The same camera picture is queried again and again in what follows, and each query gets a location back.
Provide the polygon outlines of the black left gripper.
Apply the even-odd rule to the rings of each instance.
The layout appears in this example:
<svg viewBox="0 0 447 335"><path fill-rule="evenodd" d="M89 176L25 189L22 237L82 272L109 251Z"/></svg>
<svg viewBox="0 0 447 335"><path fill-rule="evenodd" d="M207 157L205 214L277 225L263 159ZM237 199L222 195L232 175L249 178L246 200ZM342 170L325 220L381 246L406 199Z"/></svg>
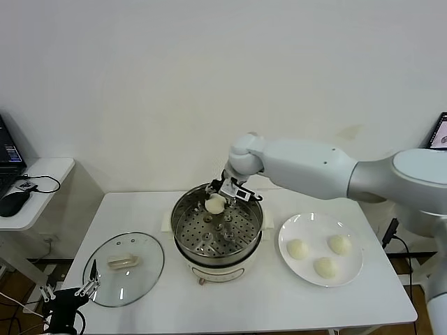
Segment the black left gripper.
<svg viewBox="0 0 447 335"><path fill-rule="evenodd" d="M47 332L76 332L78 309L96 294L100 286L97 262L93 259L87 280L81 288L53 291L50 284L40 286L43 298L43 317L50 318Z"/></svg>

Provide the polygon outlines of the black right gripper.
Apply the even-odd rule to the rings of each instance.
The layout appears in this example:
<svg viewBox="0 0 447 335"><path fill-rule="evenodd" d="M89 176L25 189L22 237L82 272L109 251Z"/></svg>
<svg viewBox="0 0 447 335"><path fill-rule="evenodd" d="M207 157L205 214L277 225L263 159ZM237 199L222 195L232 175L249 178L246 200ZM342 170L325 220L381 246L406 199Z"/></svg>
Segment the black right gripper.
<svg viewBox="0 0 447 335"><path fill-rule="evenodd" d="M221 187L224 185L242 186L245 183L245 176L239 174L233 170L223 170L221 173L221 180L213 179L205 187L205 192L208 195L219 194ZM228 200L228 207L234 209L237 204L236 198L230 198Z"/></svg>

